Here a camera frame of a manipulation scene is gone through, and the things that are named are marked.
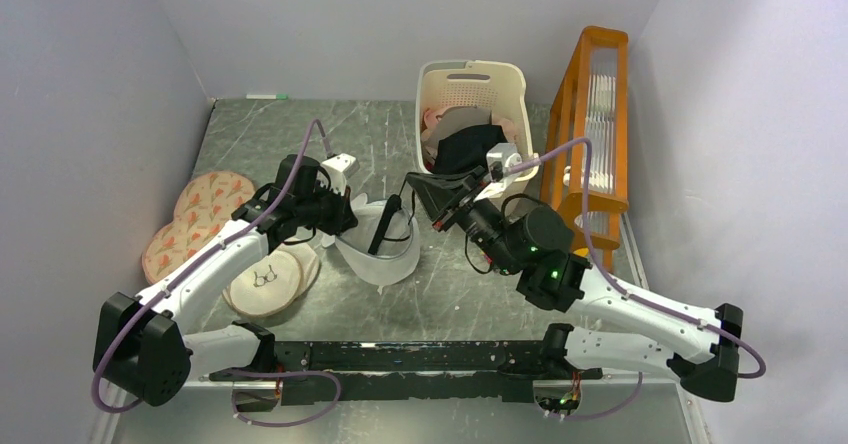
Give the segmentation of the black bra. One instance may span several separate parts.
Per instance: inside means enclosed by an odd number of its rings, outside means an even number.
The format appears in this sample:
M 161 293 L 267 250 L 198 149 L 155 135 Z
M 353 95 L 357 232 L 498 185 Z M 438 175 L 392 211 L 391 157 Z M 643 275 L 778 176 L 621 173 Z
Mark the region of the black bra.
M 462 129 L 438 143 L 431 172 L 450 175 L 485 167 L 487 153 L 501 143 L 507 143 L 501 126 L 487 124 Z

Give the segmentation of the white mesh laundry bag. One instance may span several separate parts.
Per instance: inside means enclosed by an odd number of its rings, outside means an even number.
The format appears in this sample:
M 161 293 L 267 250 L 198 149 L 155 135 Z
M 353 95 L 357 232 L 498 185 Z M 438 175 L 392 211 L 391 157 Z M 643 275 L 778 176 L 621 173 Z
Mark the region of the white mesh laundry bag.
M 387 204 L 387 199 L 370 201 L 360 194 L 351 202 L 357 227 L 341 236 L 320 233 L 322 248 L 335 247 L 357 277 L 378 287 L 397 284 L 411 275 L 421 253 L 420 230 L 406 206 L 392 214 L 377 250 L 369 252 Z

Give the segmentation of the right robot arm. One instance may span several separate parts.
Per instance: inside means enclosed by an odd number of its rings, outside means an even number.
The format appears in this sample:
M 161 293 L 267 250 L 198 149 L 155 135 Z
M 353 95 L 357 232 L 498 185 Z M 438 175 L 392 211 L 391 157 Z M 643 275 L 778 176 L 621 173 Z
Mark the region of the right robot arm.
M 516 290 L 546 311 L 573 311 L 621 328 L 621 334 L 570 325 L 550 327 L 539 355 L 550 377 L 571 370 L 613 368 L 675 378 L 706 400 L 734 400 L 743 311 L 682 304 L 606 276 L 570 250 L 574 233 L 549 206 L 537 201 L 517 219 L 482 195 L 481 170 L 454 176 L 409 172 L 404 178 L 432 226 L 462 229 L 489 259 L 492 272 L 519 280 Z

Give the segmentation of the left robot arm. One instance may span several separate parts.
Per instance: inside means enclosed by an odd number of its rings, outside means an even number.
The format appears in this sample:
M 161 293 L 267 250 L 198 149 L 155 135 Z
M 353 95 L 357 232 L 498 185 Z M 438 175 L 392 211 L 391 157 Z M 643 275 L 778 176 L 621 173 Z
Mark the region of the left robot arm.
M 261 380 L 278 371 L 275 337 L 246 322 L 197 332 L 203 313 L 244 271 L 301 228 L 339 235 L 356 226 L 348 180 L 359 164 L 349 154 L 322 162 L 290 154 L 274 182 L 261 186 L 239 206 L 213 238 L 160 282 L 130 296 L 113 294 L 101 307 L 93 355 L 91 395 L 103 380 L 160 406 L 189 381 L 244 372 Z

